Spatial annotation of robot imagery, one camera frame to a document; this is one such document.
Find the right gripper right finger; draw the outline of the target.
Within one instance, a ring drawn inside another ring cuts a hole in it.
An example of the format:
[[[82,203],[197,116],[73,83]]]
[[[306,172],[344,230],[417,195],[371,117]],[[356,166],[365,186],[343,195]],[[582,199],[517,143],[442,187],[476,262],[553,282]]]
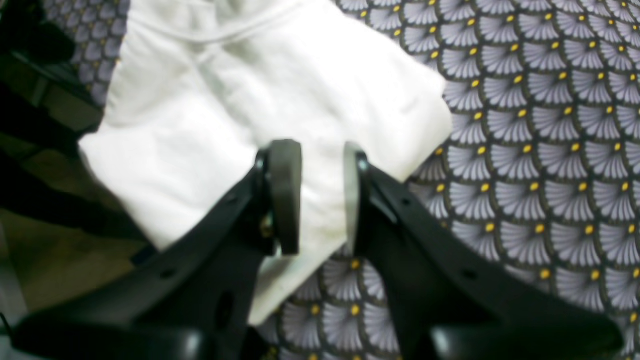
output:
[[[354,142],[347,142],[343,150],[344,198],[346,214],[346,251],[355,252],[361,212],[361,148]]]

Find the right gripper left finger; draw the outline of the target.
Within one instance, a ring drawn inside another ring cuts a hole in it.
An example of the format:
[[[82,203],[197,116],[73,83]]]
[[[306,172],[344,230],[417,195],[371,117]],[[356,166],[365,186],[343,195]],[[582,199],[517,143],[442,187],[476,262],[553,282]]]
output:
[[[282,255],[295,256],[300,251],[302,146],[292,139],[275,140],[268,155],[273,233]]]

